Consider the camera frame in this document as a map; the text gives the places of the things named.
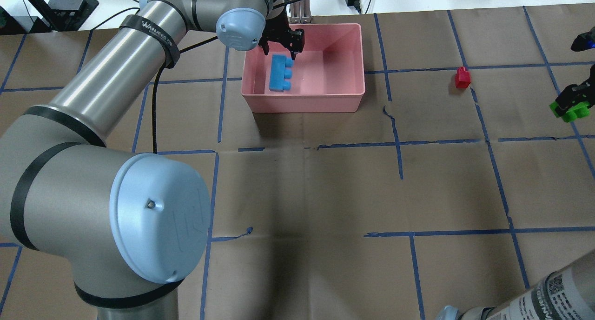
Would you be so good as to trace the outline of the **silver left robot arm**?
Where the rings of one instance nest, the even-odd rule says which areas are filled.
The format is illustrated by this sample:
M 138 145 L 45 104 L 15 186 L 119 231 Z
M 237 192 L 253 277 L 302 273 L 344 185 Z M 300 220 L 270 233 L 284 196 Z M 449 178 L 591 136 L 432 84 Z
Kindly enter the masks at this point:
M 254 49 L 282 0 L 142 0 L 47 105 L 1 137 L 1 232 L 21 260 L 58 256 L 104 319 L 176 320 L 177 288 L 205 250 L 210 195 L 195 169 L 106 141 L 189 30 Z

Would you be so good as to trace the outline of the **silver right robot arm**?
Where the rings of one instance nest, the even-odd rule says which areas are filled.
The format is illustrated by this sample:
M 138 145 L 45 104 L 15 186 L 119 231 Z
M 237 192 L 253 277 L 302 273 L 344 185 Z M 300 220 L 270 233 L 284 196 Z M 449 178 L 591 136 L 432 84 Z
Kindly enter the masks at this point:
M 594 106 L 594 67 L 579 85 L 568 85 L 551 104 L 563 120 L 586 117 Z M 591 251 L 550 273 L 523 294 L 499 307 L 465 312 L 446 306 L 438 320 L 593 320 L 595 318 L 595 253 Z

